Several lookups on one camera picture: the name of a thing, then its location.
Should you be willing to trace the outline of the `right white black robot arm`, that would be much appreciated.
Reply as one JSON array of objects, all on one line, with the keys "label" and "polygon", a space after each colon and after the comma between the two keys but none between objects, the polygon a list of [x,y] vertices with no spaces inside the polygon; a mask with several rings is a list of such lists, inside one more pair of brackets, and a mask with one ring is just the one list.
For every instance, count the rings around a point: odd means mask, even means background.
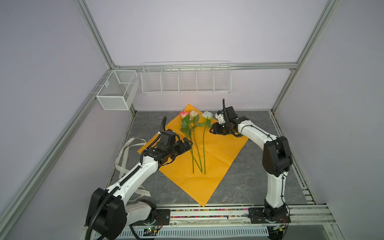
[{"label": "right white black robot arm", "polygon": [[263,150],[262,165],[268,176],[265,212],[286,210],[286,180],[293,164],[288,139],[268,133],[247,117],[239,117],[233,107],[223,107],[215,114],[215,118],[218,122],[213,124],[210,133],[234,137],[245,136]]}]

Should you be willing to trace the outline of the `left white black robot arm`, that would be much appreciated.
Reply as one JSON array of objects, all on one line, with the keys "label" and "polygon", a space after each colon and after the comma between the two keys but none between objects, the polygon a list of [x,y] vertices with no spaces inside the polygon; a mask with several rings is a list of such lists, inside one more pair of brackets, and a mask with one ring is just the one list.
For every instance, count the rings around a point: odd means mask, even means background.
[{"label": "left white black robot arm", "polygon": [[192,149],[190,140],[166,129],[166,120],[163,118],[156,139],[141,152],[140,160],[132,170],[108,188],[93,192],[86,218],[86,240],[91,239],[93,231],[99,233],[101,239],[114,240],[125,226],[156,222],[156,204],[140,200],[128,205],[128,201],[148,177]]}]

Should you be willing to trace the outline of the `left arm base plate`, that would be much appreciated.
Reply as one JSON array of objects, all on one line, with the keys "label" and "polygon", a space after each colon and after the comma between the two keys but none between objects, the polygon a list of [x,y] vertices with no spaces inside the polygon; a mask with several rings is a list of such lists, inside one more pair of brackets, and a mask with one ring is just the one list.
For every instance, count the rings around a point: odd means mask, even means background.
[{"label": "left arm base plate", "polygon": [[171,220],[170,209],[157,209],[151,213],[149,218],[133,223],[133,226],[168,226]]}]

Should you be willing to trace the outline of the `white fake rose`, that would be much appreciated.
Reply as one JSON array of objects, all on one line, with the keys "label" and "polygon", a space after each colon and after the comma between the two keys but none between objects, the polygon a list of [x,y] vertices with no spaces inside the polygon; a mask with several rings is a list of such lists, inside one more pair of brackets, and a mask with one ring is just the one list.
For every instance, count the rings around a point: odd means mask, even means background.
[{"label": "white fake rose", "polygon": [[206,167],[206,148],[205,148],[205,135],[208,128],[212,127],[212,118],[213,113],[205,111],[201,114],[201,117],[204,119],[204,122],[199,123],[199,127],[204,128],[203,130],[203,171],[204,174],[206,174],[207,167]]}]

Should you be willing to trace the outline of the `pink fake rose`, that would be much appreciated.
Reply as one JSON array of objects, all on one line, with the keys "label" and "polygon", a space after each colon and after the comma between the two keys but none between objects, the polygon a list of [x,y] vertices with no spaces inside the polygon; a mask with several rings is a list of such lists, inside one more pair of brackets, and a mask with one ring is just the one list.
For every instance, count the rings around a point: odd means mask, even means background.
[{"label": "pink fake rose", "polygon": [[[188,140],[190,140],[192,143],[195,143],[194,140],[192,139],[192,133],[191,133],[192,121],[190,120],[190,112],[182,111],[182,112],[180,112],[179,116],[181,117],[181,129],[180,129],[180,131],[186,135]],[[198,157],[198,160],[195,158],[193,148],[191,148],[191,156],[192,156],[193,174],[195,173],[195,167],[197,167],[198,170],[201,172],[200,167],[199,167],[199,157]]]}]

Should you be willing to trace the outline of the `orange yellow wrapping paper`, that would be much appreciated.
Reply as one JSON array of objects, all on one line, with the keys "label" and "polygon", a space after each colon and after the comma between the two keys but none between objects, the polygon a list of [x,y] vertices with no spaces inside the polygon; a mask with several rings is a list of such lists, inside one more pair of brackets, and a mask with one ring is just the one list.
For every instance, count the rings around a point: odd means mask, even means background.
[{"label": "orange yellow wrapping paper", "polygon": [[192,150],[174,162],[168,160],[160,172],[204,207],[248,138],[214,135],[208,127],[197,127],[188,139],[193,142]]}]

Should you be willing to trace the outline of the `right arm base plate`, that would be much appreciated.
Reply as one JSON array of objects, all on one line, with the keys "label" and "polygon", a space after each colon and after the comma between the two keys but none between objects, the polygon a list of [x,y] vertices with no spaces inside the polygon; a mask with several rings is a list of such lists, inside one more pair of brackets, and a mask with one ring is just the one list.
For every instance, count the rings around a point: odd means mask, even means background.
[{"label": "right arm base plate", "polygon": [[248,209],[248,218],[252,224],[290,224],[291,218],[286,206],[273,209],[270,207],[255,207]]}]

